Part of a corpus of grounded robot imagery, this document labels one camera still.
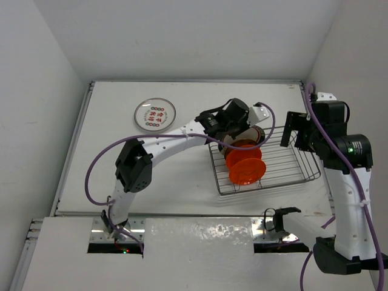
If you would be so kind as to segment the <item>pink plate red characters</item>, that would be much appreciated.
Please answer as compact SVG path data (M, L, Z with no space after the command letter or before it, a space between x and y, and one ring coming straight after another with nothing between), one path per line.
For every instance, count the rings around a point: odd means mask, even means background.
M175 106L163 98L150 98L140 103L135 112L135 124L147 132L162 132L175 121Z

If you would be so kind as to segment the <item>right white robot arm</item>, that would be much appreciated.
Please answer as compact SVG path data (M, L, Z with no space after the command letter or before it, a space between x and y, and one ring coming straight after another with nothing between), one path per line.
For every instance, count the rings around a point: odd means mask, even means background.
M285 147L296 131L295 147L315 153L322 160L334 202L336 232L308 221L297 207L276 209L270 231L298 236L324 273L351 275L378 270L378 257L363 210L370 206L370 141L362 134L347 134L350 113L345 102L313 102L312 109L331 143L307 114L288 112L280 145Z

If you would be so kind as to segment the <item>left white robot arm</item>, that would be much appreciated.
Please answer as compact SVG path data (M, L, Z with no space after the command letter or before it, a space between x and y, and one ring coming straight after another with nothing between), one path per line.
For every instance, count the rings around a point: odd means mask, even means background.
M222 141L226 135L239 135L252 125L249 115L250 108L246 103L233 98L223 107L201 112L186 125L166 133L165 137L135 138L125 142L115 163L113 202L101 213L108 233L125 226L136 194L152 181L154 167L212 139Z

